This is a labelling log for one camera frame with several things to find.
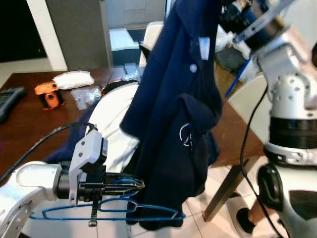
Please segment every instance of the white tile floor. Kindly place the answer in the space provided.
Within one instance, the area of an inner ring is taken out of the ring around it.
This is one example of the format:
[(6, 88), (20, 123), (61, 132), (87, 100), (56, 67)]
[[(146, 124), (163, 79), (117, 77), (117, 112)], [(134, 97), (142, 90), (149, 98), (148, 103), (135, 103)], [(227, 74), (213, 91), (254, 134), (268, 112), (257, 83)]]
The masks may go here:
[[(253, 185), (256, 185), (256, 172), (260, 165), (266, 163), (266, 158), (261, 157), (256, 165), (249, 172), (249, 177)], [(206, 182), (206, 190), (201, 195), (195, 198), (189, 198), (183, 204), (183, 212), (186, 214), (184, 224), (180, 228), (163, 228), (156, 232), (148, 232), (140, 227), (138, 224), (133, 226), (127, 226), (124, 221), (112, 222), (112, 221), (99, 221), (97, 229), (89, 228), (87, 221), (33, 221), (29, 220), (23, 231), (32, 238), (54, 238), (56, 235), (65, 238), (239, 238), (232, 225), (226, 205), (223, 205), (220, 211), (212, 219), (211, 222), (204, 222), (202, 218), (202, 212), (211, 201), (216, 191), (220, 187), (220, 184), (229, 172), (228, 167), (223, 168), (211, 168), (208, 171), (208, 178)], [(237, 191), (242, 194), (247, 205), (251, 208), (255, 196), (252, 194), (251, 189), (247, 185), (246, 181), (243, 181)], [(52, 207), (51, 203), (42, 204), (39, 209), (43, 207)], [(122, 207), (122, 204), (114, 203), (109, 204), (108, 209), (115, 209)], [(90, 211), (87, 208), (82, 208), (81, 215), (90, 215)], [(65, 216), (64, 211), (58, 213), (58, 215)], [(78, 211), (73, 210), (68, 215), (78, 216)], [(124, 214), (99, 214), (100, 217), (118, 217), (124, 216)], [(271, 216), (274, 224), (279, 231), (282, 232), (284, 237), (287, 237), (285, 230), (276, 223), (278, 216)], [(262, 220), (254, 229), (255, 238), (271, 238), (274, 237), (274, 232), (267, 220)]]
[(26, 59), (0, 63), (0, 87), (6, 82), (12, 73), (51, 71), (48, 58)]

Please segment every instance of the shirt logo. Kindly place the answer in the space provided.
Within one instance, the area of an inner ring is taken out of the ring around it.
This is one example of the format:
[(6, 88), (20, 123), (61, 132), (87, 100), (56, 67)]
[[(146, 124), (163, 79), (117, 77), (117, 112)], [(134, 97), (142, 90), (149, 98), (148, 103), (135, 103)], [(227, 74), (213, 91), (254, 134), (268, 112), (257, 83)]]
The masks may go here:
[(181, 142), (183, 142), (183, 145), (186, 147), (190, 146), (189, 135), (190, 135), (190, 127), (189, 127), (189, 123), (186, 123), (179, 130), (179, 139)]

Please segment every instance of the clear plastic bag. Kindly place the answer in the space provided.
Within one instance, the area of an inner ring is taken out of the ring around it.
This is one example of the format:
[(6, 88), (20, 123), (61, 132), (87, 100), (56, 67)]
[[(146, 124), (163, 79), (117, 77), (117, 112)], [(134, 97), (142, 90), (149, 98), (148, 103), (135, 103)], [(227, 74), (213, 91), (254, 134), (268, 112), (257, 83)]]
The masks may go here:
[(76, 101), (77, 108), (84, 110), (101, 98), (101, 91), (98, 86), (85, 87), (72, 90), (71, 95)]

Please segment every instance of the dark blue jacket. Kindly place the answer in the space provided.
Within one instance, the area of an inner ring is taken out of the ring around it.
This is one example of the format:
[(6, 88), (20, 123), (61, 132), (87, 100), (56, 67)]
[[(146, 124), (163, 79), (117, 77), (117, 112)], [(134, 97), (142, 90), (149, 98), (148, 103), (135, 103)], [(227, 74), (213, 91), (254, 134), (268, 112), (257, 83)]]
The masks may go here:
[[(186, 198), (204, 191), (208, 150), (205, 133), (218, 122), (222, 103), (213, 59), (219, 0), (178, 0), (151, 51), (140, 86), (121, 128), (142, 142), (135, 175), (146, 188), (138, 202), (181, 212)], [(199, 37), (210, 37), (209, 60), (202, 60)], [(137, 210), (129, 217), (162, 217)], [(182, 221), (140, 222), (147, 230)]]

